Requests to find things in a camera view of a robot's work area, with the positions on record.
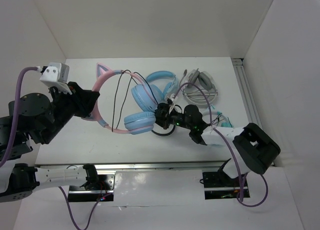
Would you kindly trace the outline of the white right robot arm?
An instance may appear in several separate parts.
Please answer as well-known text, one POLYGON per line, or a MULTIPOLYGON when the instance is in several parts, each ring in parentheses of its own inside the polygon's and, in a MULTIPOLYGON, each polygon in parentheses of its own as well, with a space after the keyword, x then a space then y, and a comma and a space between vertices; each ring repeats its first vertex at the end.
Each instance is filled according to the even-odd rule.
POLYGON ((231 159, 218 170, 218 180, 224 186, 231 185, 236 178, 242 180, 251 171, 265 174, 281 152, 278 144, 255 123, 245 127, 212 126, 203 120, 203 116, 212 114, 212 108, 201 113, 196 105, 187 105, 180 113, 161 103, 155 111, 155 122, 164 129, 170 125, 188 129, 196 144, 227 147, 231 159))

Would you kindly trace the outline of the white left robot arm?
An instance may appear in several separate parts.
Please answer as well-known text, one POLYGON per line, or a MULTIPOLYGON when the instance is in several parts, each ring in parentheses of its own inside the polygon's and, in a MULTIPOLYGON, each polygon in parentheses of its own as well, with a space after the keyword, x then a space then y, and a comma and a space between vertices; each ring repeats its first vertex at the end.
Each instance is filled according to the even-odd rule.
POLYGON ((34 191, 73 185, 94 189, 99 176, 93 164, 75 168, 42 169, 19 163, 22 155, 32 152, 32 140, 36 144, 49 144, 72 117, 85 118, 93 110, 98 92, 83 90, 77 83, 67 84, 71 93, 60 93, 50 87, 52 100, 41 93, 30 93, 8 104, 9 116, 0 119, 0 158, 5 159, 14 141, 5 164, 0 168, 1 202, 17 201, 30 196, 34 191))

